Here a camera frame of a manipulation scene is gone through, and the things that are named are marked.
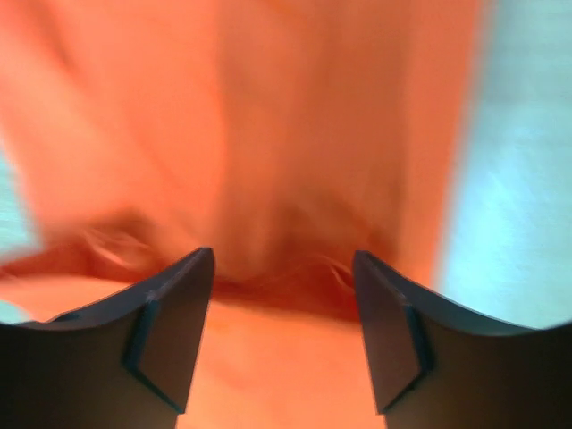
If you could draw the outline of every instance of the orange cloth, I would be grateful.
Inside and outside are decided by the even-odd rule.
[[[0,299],[43,320],[212,246],[180,427],[380,427],[349,263],[430,284],[479,5],[0,2],[4,149],[48,247]]]

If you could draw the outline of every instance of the orange fabric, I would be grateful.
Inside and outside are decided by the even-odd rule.
[[[46,319],[212,246],[180,427],[379,427],[350,259],[430,284],[479,3],[0,2],[4,149],[47,246],[0,299]]]

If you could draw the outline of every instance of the wrinkled fabric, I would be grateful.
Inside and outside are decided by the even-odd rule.
[[[214,303],[180,427],[380,427],[351,289],[428,286],[477,0],[0,3],[0,128],[38,320],[197,246]]]

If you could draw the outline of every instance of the orange shirt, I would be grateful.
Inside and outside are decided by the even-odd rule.
[[[380,427],[349,281],[430,285],[480,2],[7,0],[0,128],[40,320],[214,247],[180,427]]]

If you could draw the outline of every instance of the light blue background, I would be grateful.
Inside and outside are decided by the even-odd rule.
[[[0,256],[38,246],[14,184],[9,164],[0,152]],[[17,324],[26,320],[29,317],[24,310],[0,300],[0,323]]]
[[[572,319],[572,1],[493,3],[437,284],[546,327]]]

